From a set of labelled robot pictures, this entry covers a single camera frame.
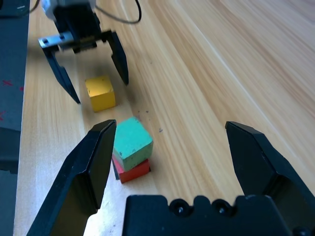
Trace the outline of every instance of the wood grain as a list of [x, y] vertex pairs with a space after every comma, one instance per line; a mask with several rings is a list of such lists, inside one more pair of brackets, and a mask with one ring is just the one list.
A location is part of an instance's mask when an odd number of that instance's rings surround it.
[[[121, 235], [130, 194], [196, 195], [233, 203], [242, 189], [227, 120], [265, 133], [315, 193], [315, 19], [313, 0], [142, 0], [136, 26], [100, 17], [126, 52], [125, 87], [108, 45], [59, 54], [82, 105], [56, 81], [37, 38], [56, 33], [41, 10], [30, 16], [14, 234], [31, 226], [67, 154], [96, 123], [138, 116], [155, 146], [152, 171], [121, 185], [111, 170], [102, 207], [85, 235]], [[102, 1], [136, 18], [132, 0]], [[84, 80], [109, 75], [117, 107], [94, 113]]]

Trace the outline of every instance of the wooden block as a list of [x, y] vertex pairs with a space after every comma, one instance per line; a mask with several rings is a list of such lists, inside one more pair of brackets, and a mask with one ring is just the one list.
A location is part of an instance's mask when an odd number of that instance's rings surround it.
[[137, 118], [129, 118], [117, 125], [113, 153], [125, 171], [148, 159], [153, 139]]
[[126, 183], [131, 181], [135, 178], [143, 176], [150, 171], [150, 163], [149, 160], [145, 160], [136, 167], [132, 168], [129, 171], [124, 171], [122, 166], [120, 165], [119, 161], [116, 159], [115, 155], [113, 154], [113, 161], [116, 167], [117, 173], [119, 175], [121, 183]]
[[99, 112], [116, 105], [115, 93], [108, 76], [100, 76], [85, 81], [92, 108]]

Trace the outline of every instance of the black cable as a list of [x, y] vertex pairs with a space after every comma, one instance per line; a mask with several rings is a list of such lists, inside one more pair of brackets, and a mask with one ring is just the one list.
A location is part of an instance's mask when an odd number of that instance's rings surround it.
[[138, 24], [140, 21], [141, 21], [141, 18], [142, 18], [142, 11], [141, 11], [141, 6], [140, 6], [140, 3], [138, 0], [135, 0], [136, 1], [136, 4], [137, 4], [137, 7], [138, 7], [138, 11], [139, 11], [139, 18], [138, 20], [136, 21], [128, 21], [128, 20], [124, 20], [124, 19], [121, 19], [121, 18], [118, 18], [117, 16], [114, 16], [106, 11], [104, 11], [102, 8], [100, 8], [99, 6], [96, 6], [95, 8], [97, 10], [99, 10], [101, 13], [103, 13], [105, 16], [108, 16], [109, 18], [112, 18], [114, 19], [115, 21], [119, 21], [121, 23], [124, 23], [124, 24], [131, 24], [131, 25], [134, 25], [134, 24]]
[[36, 0], [35, 5], [29, 10], [27, 9], [26, 11], [20, 13], [20, 14], [16, 14], [16, 15], [0, 15], [0, 19], [19, 19], [23, 16], [27, 16], [29, 14], [31, 14], [33, 11], [36, 10], [36, 8], [39, 5], [39, 1], [40, 0]]

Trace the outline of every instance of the stacked blocks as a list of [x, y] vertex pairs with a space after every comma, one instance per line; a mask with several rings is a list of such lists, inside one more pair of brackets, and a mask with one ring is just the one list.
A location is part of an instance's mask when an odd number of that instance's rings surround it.
[[92, 108], [99, 112], [116, 105], [115, 93], [108, 76], [100, 76], [85, 81]]
[[119, 168], [122, 169], [121, 174], [129, 173], [130, 175], [137, 172], [144, 175], [149, 172], [150, 166], [147, 159], [152, 151], [153, 139], [137, 118], [132, 117], [117, 125], [113, 161], [117, 171]]
[[136, 167], [132, 168], [130, 171], [123, 170], [122, 166], [117, 161], [115, 155], [113, 155], [113, 161], [121, 183], [125, 183], [140, 176], [143, 176], [150, 171], [150, 163], [148, 159], [140, 163]]

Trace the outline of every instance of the red marking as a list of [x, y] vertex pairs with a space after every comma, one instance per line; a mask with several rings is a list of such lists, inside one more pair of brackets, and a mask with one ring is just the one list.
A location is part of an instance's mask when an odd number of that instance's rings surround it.
[[6, 111], [4, 112], [0, 112], [0, 120], [3, 120], [3, 118], [1, 117], [4, 113], [6, 113]]
[[130, 171], [124, 171], [123, 167], [119, 164], [114, 154], [112, 154], [114, 165], [119, 174], [121, 183], [128, 182], [140, 176], [147, 174], [150, 171], [149, 160], [145, 160], [136, 167], [132, 168]]
[[2, 86], [13, 86], [10, 80], [2, 80]]

